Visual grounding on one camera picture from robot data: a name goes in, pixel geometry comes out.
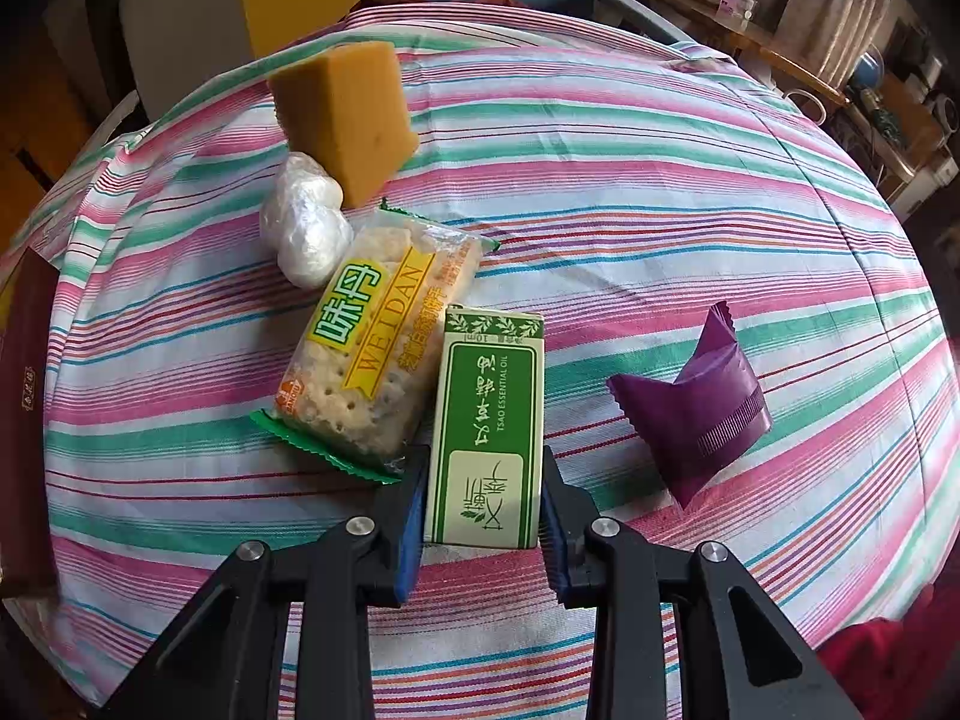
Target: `yellow sponge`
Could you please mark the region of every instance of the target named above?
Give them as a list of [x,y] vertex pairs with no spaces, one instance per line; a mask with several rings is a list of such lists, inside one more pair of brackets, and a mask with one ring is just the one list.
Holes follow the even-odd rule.
[[336,46],[272,74],[277,120],[290,151],[312,156],[356,208],[416,151],[390,43]]

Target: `curtain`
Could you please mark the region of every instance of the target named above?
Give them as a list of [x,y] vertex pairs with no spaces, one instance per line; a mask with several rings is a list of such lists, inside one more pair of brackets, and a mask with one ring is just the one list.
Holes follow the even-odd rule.
[[890,0],[788,0],[771,48],[839,88],[870,45]]

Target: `green package edge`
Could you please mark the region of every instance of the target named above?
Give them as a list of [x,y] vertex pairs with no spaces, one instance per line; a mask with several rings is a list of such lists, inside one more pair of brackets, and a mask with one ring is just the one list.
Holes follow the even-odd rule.
[[295,446],[297,449],[302,449],[314,455],[319,455],[334,466],[335,469],[347,472],[352,476],[359,476],[361,479],[366,479],[369,482],[380,482],[384,485],[392,485],[400,481],[400,476],[392,476],[383,471],[368,469],[366,466],[359,466],[357,463],[352,463],[342,458],[340,455],[332,452],[318,437],[311,436],[309,433],[301,432],[290,427],[281,420],[273,418],[263,409],[252,412],[250,418],[259,427],[268,433],[274,434],[278,439],[289,443],[291,446]]

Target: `brown book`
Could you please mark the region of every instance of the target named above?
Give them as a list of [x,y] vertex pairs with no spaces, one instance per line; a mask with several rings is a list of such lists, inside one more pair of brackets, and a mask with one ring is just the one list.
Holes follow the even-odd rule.
[[27,249],[0,288],[0,598],[56,590],[43,378],[59,271]]

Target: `cracker package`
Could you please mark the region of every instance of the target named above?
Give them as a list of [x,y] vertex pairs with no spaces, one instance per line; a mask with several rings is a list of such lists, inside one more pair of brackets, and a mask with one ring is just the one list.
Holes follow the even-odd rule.
[[437,384],[443,316],[496,244],[380,208],[357,233],[254,419],[335,466],[388,481]]

